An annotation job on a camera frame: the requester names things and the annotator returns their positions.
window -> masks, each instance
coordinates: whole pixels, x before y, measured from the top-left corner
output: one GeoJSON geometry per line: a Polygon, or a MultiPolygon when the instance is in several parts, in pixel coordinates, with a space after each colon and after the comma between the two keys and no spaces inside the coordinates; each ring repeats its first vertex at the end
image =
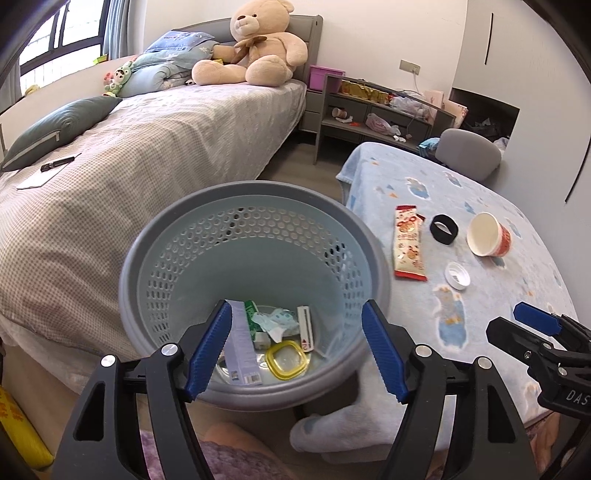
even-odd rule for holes
{"type": "Polygon", "coordinates": [[[110,0],[70,0],[35,32],[22,51],[21,89],[92,66],[100,57],[110,0]]]}

curtain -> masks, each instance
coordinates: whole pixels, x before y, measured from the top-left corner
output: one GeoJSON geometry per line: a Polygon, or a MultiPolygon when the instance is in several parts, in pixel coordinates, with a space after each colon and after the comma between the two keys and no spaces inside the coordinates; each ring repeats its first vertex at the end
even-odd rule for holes
{"type": "Polygon", "coordinates": [[[103,54],[109,60],[129,55],[129,3],[131,0],[111,0],[105,28],[103,54]]]}
{"type": "Polygon", "coordinates": [[[0,87],[0,113],[14,105],[22,97],[21,66],[17,64],[8,73],[2,87],[0,87]]]}

blue pillow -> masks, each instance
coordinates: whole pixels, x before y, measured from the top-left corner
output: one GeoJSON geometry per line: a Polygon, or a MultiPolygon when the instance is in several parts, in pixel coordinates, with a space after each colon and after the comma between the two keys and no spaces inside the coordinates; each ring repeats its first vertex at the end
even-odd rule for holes
{"type": "Polygon", "coordinates": [[[152,43],[144,53],[152,53],[160,50],[192,50],[197,45],[207,40],[213,40],[213,36],[204,32],[177,32],[171,30],[152,43]]]}
{"type": "Polygon", "coordinates": [[[72,142],[112,112],[121,98],[100,96],[68,103],[29,127],[8,149],[0,171],[29,167],[72,142]]]}

gray headboard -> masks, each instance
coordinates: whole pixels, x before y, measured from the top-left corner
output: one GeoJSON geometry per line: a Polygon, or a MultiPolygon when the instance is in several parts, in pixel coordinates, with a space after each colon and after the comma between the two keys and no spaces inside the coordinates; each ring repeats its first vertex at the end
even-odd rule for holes
{"type": "MultiPolygon", "coordinates": [[[[289,33],[300,37],[308,45],[308,62],[298,67],[294,72],[294,78],[307,83],[310,77],[310,65],[315,65],[320,48],[323,18],[321,16],[309,17],[307,15],[290,15],[289,33]]],[[[211,22],[198,23],[188,27],[178,28],[182,32],[205,32],[216,37],[216,41],[223,45],[234,45],[236,40],[230,33],[230,18],[212,20],[211,22]]]]}

pen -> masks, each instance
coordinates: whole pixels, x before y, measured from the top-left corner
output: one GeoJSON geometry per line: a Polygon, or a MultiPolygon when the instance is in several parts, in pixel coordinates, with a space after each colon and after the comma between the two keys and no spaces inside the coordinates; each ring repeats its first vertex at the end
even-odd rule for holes
{"type": "Polygon", "coordinates": [[[62,165],[66,165],[68,163],[73,162],[75,157],[66,157],[60,158],[59,160],[55,160],[44,165],[41,165],[41,171],[51,170],[52,168],[61,167],[62,165]]]}

